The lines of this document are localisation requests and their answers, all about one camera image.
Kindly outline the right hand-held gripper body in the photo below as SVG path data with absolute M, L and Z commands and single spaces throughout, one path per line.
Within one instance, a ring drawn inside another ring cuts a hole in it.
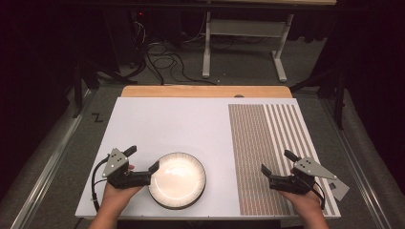
M 336 180 L 337 176 L 316 162 L 311 157 L 289 156 L 292 161 L 292 174 L 289 176 L 275 176 L 268 174 L 269 188 L 304 195 L 313 191 L 316 177 Z

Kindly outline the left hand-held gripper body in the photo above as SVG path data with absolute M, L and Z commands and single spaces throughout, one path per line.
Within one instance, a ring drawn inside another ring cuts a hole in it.
M 151 183 L 152 174 L 149 171 L 133 172 L 129 169 L 129 157 L 117 148 L 109 154 L 107 164 L 102 172 L 102 176 L 107 179 L 113 187 L 117 189 L 127 189 L 140 187 Z

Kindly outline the white plate with dark rim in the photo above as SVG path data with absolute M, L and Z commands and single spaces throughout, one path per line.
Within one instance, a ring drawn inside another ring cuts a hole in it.
M 159 163 L 149 185 L 149 193 L 158 205 L 181 210 L 199 200 L 205 189 L 206 173 L 194 156 L 176 152 L 162 156 Z

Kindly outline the person's right hand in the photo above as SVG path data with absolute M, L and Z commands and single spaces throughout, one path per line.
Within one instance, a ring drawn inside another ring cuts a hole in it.
M 308 192 L 305 195 L 297 195 L 279 191 L 279 194 L 292 204 L 293 209 L 300 217 L 322 213 L 319 197 L 312 192 Z

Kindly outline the person's left hand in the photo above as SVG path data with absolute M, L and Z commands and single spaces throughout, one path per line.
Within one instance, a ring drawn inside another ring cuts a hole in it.
M 107 183 L 105 185 L 100 208 L 102 210 L 109 210 L 115 213 L 120 213 L 130 202 L 131 198 L 141 189 L 142 186 L 127 189 L 117 189 L 110 183 Z

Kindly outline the brown striped placemat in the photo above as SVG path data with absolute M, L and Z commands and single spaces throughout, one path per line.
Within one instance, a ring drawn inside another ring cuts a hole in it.
M 299 157 L 318 161 L 307 125 L 294 99 L 275 104 L 230 104 L 230 128 L 235 158 L 240 212 L 246 217 L 294 218 L 292 205 L 268 187 L 265 165 L 275 176 L 287 176 Z

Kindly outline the grey flat tag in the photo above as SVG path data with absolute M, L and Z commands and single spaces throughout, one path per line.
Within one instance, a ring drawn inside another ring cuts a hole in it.
M 344 196 L 349 192 L 350 187 L 345 184 L 340 179 L 330 180 L 329 186 L 333 196 L 338 200 L 341 201 Z

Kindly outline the white board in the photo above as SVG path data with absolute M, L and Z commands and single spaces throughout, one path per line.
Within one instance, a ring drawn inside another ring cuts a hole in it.
M 158 205 L 147 189 L 124 210 L 125 219 L 279 219 L 246 217 L 240 212 L 235 158 L 228 106 L 275 104 L 293 98 L 135 98 L 117 100 L 97 152 L 103 159 L 114 148 L 136 145 L 130 161 L 147 170 L 161 156 L 185 152 L 205 169 L 206 185 L 200 199 L 182 210 Z

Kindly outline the black stand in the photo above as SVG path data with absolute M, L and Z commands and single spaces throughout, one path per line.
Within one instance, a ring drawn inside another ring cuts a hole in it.
M 108 70 L 95 61 L 80 59 L 74 69 L 74 92 L 75 92 L 75 113 L 74 118 L 77 118 L 84 110 L 84 95 L 82 84 L 87 86 L 88 90 L 97 90 L 99 81 L 98 73 L 104 73 L 110 78 L 123 83 L 125 85 L 137 85 L 138 82 L 130 80 L 120 75 L 119 73 Z
M 305 87 L 318 86 L 317 95 L 319 98 L 334 98 L 333 118 L 337 127 L 342 130 L 342 113 L 344 104 L 345 75 L 338 70 L 327 70 L 303 80 L 289 88 L 295 93 Z

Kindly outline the wooden table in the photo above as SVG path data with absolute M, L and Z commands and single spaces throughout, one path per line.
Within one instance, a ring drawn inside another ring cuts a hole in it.
M 292 98 L 286 86 L 126 86 L 122 97 L 270 97 Z

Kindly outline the dark computer box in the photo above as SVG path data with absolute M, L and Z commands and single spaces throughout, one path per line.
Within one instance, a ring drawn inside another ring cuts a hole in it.
M 142 29 L 137 30 L 129 10 L 105 10 L 104 17 L 117 64 L 120 68 L 134 69 L 144 56 Z

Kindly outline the aluminium floor rail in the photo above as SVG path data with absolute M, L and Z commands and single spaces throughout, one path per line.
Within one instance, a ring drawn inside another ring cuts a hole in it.
M 27 229 L 31 224 L 80 124 L 82 114 L 76 108 L 73 89 L 69 90 L 67 98 L 70 102 L 67 110 L 36 148 L 11 189 L 16 206 L 11 229 Z
M 356 183 L 363 201 L 365 202 L 369 213 L 373 218 L 373 223 L 377 229 L 392 229 L 383 208 L 381 207 L 380 201 L 366 176 L 364 167 L 360 162 L 360 158 L 356 155 L 354 148 L 350 144 L 348 136 L 345 134 L 344 130 L 338 126 L 334 118 L 334 108 L 328 100 L 321 99 L 321 106 L 325 110 L 328 119 L 334 131 L 337 133 L 340 144 L 343 147 L 344 156 L 349 163 L 349 168 Z

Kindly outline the white metal desk frame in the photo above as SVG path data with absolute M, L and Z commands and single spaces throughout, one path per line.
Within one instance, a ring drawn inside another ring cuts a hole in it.
M 278 49 L 271 52 L 271 57 L 279 81 L 283 83 L 287 82 L 288 79 L 281 60 L 281 55 L 288 38 L 293 18 L 294 15 L 289 14 L 287 19 L 283 22 L 212 19 L 211 12 L 207 12 L 205 14 L 205 39 L 202 59 L 202 77 L 208 78 L 210 76 L 210 44 L 212 35 L 248 36 L 279 39 Z

